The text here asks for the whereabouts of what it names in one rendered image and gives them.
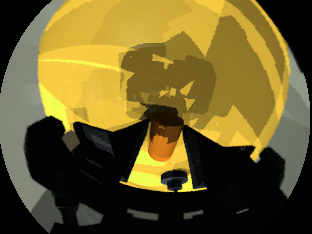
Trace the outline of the grey round pedestal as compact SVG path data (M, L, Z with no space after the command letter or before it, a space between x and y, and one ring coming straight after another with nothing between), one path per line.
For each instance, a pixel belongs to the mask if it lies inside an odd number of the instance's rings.
M168 186L167 190L177 192L177 190L183 189L183 185L187 184L189 178L188 174L183 170L171 170L171 172L164 172L161 174L160 184Z

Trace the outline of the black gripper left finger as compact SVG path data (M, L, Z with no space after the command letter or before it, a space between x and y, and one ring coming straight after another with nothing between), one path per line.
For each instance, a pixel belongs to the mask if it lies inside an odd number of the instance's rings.
M80 121L73 122L73 129L80 144L83 142L84 145L87 144L100 152L107 153L111 157L112 164L115 165L117 174L121 177L120 181L123 182L127 182L129 174L132 173L141 145L147 137L148 128L148 118L128 128L117 129L115 132Z

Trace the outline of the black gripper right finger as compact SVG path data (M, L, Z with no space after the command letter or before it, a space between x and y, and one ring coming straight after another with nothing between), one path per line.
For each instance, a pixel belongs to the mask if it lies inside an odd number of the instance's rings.
M205 184L216 174L223 172L235 158L251 156L256 146L221 146L191 126L183 128L184 149L187 152L193 189L207 188Z

